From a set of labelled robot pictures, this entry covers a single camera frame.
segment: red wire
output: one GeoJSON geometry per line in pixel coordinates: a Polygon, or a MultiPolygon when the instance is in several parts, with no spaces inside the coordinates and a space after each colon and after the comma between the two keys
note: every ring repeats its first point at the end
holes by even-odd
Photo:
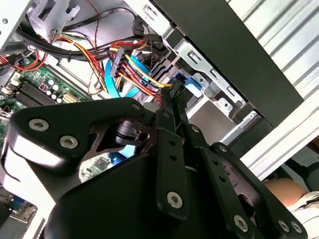
{"type": "MultiPolygon", "coordinates": [[[[13,66],[14,66],[14,68],[16,68],[16,69],[18,69],[18,70],[21,70],[21,71],[35,71],[35,70],[39,69],[39,68],[44,64],[44,62],[45,62],[47,56],[48,56],[48,54],[45,53],[44,56],[43,56],[43,59],[42,59],[41,62],[40,62],[40,64],[37,65],[37,66],[34,67],[34,68],[24,68],[24,67],[19,67],[19,66],[17,66],[17,65],[13,65],[13,66]]],[[[8,60],[5,59],[5,58],[2,57],[2,56],[0,57],[0,59],[2,59],[2,61],[4,61],[4,63],[7,63],[7,62],[8,62],[8,60]]]]}
{"type": "Polygon", "coordinates": [[[112,44],[112,47],[118,47],[118,46],[138,46],[145,42],[145,40],[140,40],[137,43],[128,43],[124,41],[117,41],[114,44],[112,44]]]}
{"type": "Polygon", "coordinates": [[[17,65],[14,65],[14,67],[17,68],[17,69],[19,69],[19,70],[22,70],[22,71],[35,71],[35,70],[39,69],[41,66],[43,66],[43,64],[44,64],[44,62],[45,62],[47,56],[48,56],[48,54],[45,53],[44,56],[43,56],[43,59],[42,59],[41,62],[40,62],[40,64],[37,65],[37,66],[34,67],[34,68],[22,68],[22,67],[19,67],[19,66],[17,66],[17,65]]]}
{"type": "Polygon", "coordinates": [[[139,80],[138,78],[135,76],[135,74],[130,70],[130,68],[127,67],[126,64],[122,63],[121,66],[124,67],[124,69],[132,76],[132,80],[134,80],[136,82],[136,84],[138,84],[139,87],[141,87],[143,90],[148,91],[149,93],[151,93],[152,95],[156,95],[156,92],[145,87],[139,80]]]}

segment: metal bracket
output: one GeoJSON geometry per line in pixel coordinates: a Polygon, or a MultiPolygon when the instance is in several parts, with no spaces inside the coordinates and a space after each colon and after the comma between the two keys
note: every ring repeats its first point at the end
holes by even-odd
{"type": "Polygon", "coordinates": [[[69,2],[70,0],[38,0],[37,5],[28,13],[35,32],[48,41],[50,35],[58,34],[65,23],[74,18],[80,10],[80,6],[77,5],[67,13],[69,2]],[[52,8],[47,10],[49,13],[41,19],[39,16],[47,9],[49,2],[52,2],[52,8]]]}
{"type": "Polygon", "coordinates": [[[125,0],[130,6],[158,35],[166,39],[173,28],[169,21],[160,11],[148,0],[125,0]]]}
{"type": "Polygon", "coordinates": [[[174,50],[193,69],[205,73],[234,103],[239,103],[240,107],[246,104],[246,101],[189,42],[182,39],[174,50]]]}
{"type": "Polygon", "coordinates": [[[257,116],[257,112],[251,111],[238,125],[236,125],[231,131],[229,131],[229,133],[226,134],[220,142],[229,145],[237,136],[239,136],[245,130],[246,126],[257,116]]]}
{"type": "Polygon", "coordinates": [[[0,52],[9,42],[21,19],[26,14],[31,0],[2,0],[0,7],[0,52]]]}

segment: silver metal panel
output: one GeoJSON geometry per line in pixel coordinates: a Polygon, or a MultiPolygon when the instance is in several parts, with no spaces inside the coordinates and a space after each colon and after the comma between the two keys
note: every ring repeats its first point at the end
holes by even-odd
{"type": "Polygon", "coordinates": [[[203,102],[193,116],[187,115],[189,122],[201,129],[209,145],[219,142],[236,126],[236,124],[225,116],[211,101],[203,102]]]}
{"type": "Polygon", "coordinates": [[[319,0],[227,0],[299,94],[319,87],[319,0]]]}
{"type": "Polygon", "coordinates": [[[0,3],[0,51],[9,42],[31,0],[2,0],[0,3]]]}

